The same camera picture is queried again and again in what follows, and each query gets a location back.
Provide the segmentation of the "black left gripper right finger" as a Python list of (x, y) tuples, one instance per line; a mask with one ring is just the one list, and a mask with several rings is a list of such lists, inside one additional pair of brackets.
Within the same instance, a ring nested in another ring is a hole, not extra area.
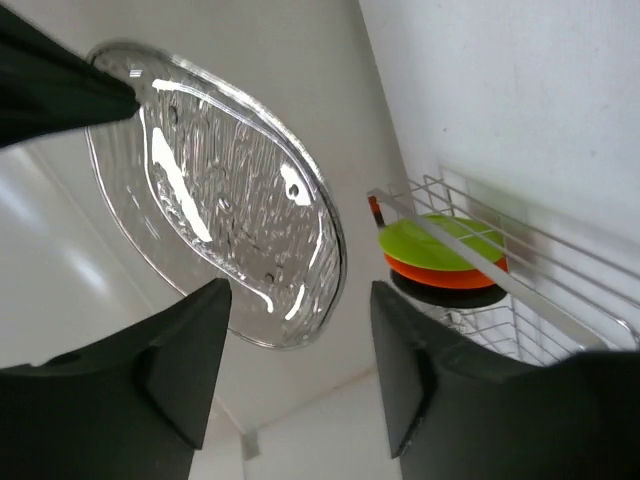
[(493, 352), (375, 281), (370, 315), (391, 454), (406, 479), (635, 479), (639, 356), (549, 366)]

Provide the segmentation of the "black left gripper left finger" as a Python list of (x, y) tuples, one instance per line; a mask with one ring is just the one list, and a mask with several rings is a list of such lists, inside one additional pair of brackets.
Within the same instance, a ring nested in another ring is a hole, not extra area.
[(203, 447), (232, 305), (216, 279), (40, 366), (1, 372), (5, 479), (186, 479)]

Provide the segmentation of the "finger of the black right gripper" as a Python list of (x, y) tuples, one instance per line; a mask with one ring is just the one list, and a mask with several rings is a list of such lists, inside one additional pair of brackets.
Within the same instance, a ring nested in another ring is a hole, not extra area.
[(1, 8), (1, 146), (131, 118), (135, 91)]

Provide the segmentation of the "black plate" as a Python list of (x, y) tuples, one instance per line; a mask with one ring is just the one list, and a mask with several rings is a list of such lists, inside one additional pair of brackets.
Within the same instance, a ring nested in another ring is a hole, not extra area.
[(474, 289), (449, 289), (424, 285), (391, 270), (392, 284), (403, 294), (442, 308), (475, 309), (494, 305), (507, 296), (498, 285)]

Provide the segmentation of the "orange plate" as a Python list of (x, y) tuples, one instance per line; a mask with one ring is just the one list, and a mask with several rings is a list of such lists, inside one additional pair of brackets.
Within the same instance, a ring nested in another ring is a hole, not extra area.
[(387, 254), (384, 255), (384, 258), (394, 272), (422, 285), (446, 289), (471, 290), (489, 287), (495, 284), (494, 280), (477, 269), (440, 271), (411, 266), (393, 259)]

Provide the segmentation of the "clear ribbed glass plate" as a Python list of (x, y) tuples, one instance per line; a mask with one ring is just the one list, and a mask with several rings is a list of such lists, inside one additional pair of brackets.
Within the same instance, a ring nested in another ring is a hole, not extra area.
[(86, 131), (123, 235), (183, 295), (229, 281), (238, 337), (276, 350), (311, 344), (341, 297), (347, 252), (302, 142), (254, 97), (179, 56), (112, 41), (88, 60), (139, 104), (131, 118)]

